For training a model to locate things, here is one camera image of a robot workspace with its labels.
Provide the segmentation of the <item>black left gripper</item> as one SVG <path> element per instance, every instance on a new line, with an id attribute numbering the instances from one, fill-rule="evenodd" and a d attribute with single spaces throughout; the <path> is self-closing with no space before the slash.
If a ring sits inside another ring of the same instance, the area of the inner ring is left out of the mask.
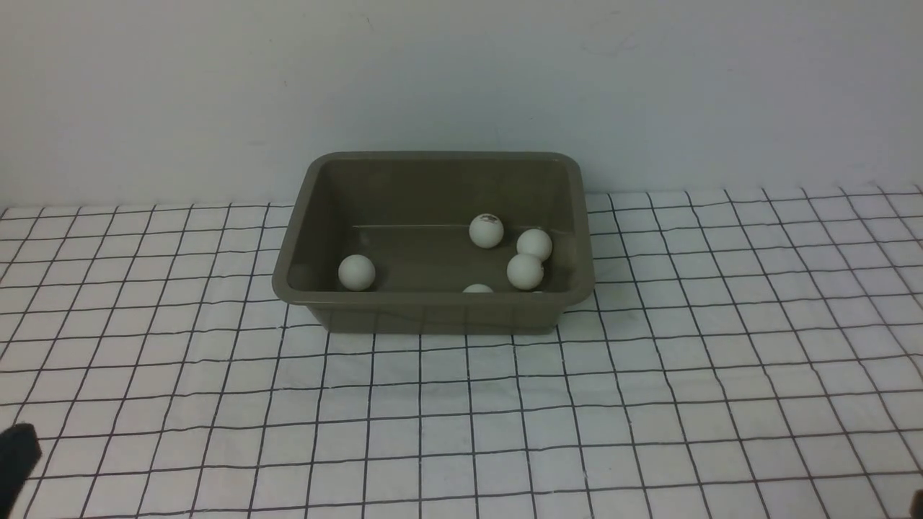
<path id="1" fill-rule="evenodd" d="M 1 513 L 10 515 L 21 489 L 42 458 L 36 429 L 30 423 L 17 423 L 1 434 Z"/>

